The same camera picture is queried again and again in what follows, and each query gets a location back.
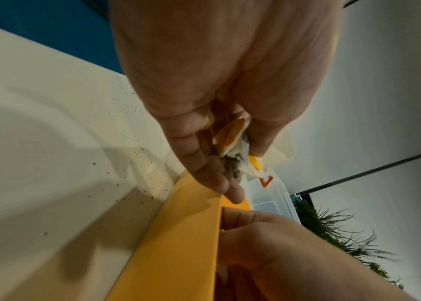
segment plastic container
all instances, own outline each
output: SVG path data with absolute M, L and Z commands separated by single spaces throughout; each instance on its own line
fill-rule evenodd
M 272 169 L 269 169 L 267 174 L 272 175 L 274 179 L 266 188 L 262 187 L 259 179 L 253 179 L 243 185 L 250 208 L 282 215 L 301 224 L 290 195 L 280 177 Z

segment hand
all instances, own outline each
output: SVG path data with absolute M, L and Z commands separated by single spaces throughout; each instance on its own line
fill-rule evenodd
M 216 301 L 414 300 L 356 259 L 282 216 L 222 209 Z
M 212 153 L 211 105 L 250 114 L 250 152 L 262 156 L 320 85 L 340 10 L 337 0 L 110 0 L 110 22 L 125 75 L 181 163 L 240 202 Z

